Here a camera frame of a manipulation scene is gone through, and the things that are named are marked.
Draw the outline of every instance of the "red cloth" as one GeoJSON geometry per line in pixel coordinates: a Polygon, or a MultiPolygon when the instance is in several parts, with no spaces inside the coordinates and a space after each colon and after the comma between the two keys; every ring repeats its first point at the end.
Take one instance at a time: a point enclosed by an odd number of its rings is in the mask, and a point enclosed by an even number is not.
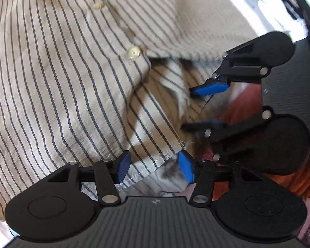
{"type": "MultiPolygon", "coordinates": [[[[235,124],[250,116],[262,112],[261,86],[252,84],[248,86],[239,97],[230,105],[222,120],[235,124]]],[[[288,176],[268,175],[278,184],[288,188],[293,193],[303,198],[310,197],[310,156],[307,163],[297,173],[288,176]]],[[[228,190],[226,183],[216,183],[214,200],[228,190]]]]}

